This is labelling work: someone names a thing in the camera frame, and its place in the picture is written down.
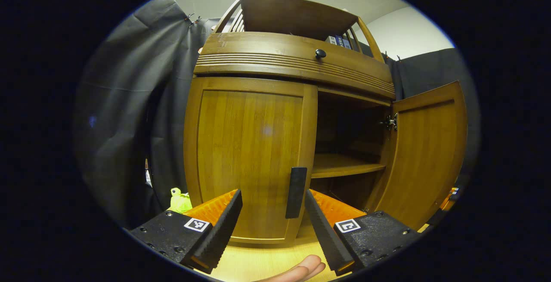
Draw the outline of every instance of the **book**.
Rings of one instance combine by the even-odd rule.
[[[352,48],[350,47],[350,42],[349,42],[348,40],[343,39],[343,43],[344,43],[344,47],[345,47],[345,48],[347,48],[347,49],[352,49]]]
[[[335,39],[335,37],[332,37],[332,36],[327,37],[325,42],[329,42],[331,44],[337,45],[337,39]]]
[[[342,46],[344,48],[343,38],[339,35],[335,35],[335,39],[337,39],[337,45]]]

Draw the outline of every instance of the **wooden cabinet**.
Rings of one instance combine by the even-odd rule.
[[[302,11],[293,18],[288,9]],[[373,58],[361,53],[355,23]],[[324,42],[335,34],[356,46]],[[304,207],[285,218],[291,168],[306,167],[305,189],[419,229],[459,174],[466,110],[458,82],[394,99],[390,71],[359,17],[305,0],[236,1],[205,43],[189,92],[183,150],[192,205],[240,188],[232,241],[293,241]],[[386,117],[396,128],[380,124]]]
[[[240,188],[233,241],[278,243],[297,235],[286,219],[292,167],[313,165],[317,87],[251,78],[194,78],[184,126],[192,205]]]

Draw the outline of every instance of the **cabinet door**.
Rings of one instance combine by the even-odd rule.
[[[183,141],[193,206],[240,188],[243,208],[232,241],[295,239],[303,203],[298,218],[285,218],[291,168],[308,168],[308,188],[316,119],[316,86],[252,78],[194,78]]]
[[[386,169],[368,201],[418,230],[437,211],[459,175],[467,112],[459,82],[393,104],[398,130],[388,131]]]

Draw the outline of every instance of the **finger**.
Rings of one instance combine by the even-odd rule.
[[[306,276],[305,278],[303,278],[300,282],[305,282],[306,280],[311,279],[313,276],[319,274],[319,273],[322,272],[323,270],[325,270],[325,263],[320,263],[313,271],[311,271],[311,272],[309,273],[308,276]]]
[[[314,271],[319,266],[319,264],[321,264],[321,258],[319,258],[319,256],[309,255],[309,256],[306,256],[304,258],[304,260],[302,262],[300,262],[298,265],[296,265],[295,267],[297,267],[297,266],[306,267],[306,268],[308,268],[308,272],[310,273],[310,272]]]
[[[298,266],[285,273],[277,276],[272,276],[261,282],[298,282],[304,280],[309,275],[309,270],[306,267]]]

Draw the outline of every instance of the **green toy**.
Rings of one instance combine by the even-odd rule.
[[[186,192],[182,194],[179,188],[172,188],[172,198],[170,198],[170,208],[169,210],[177,213],[185,213],[187,210],[191,209],[191,200],[189,199],[189,194]]]

